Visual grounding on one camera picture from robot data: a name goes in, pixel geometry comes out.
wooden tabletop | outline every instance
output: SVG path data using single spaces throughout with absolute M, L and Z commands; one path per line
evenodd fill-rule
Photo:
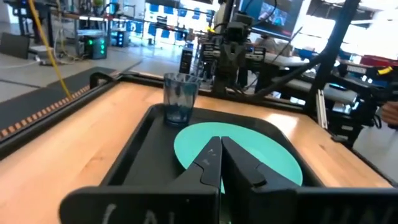
M 58 223 L 67 193 L 98 185 L 162 90 L 120 83 L 0 162 L 0 223 Z M 330 187 L 390 187 L 302 114 L 198 97 L 196 107 L 267 120 Z

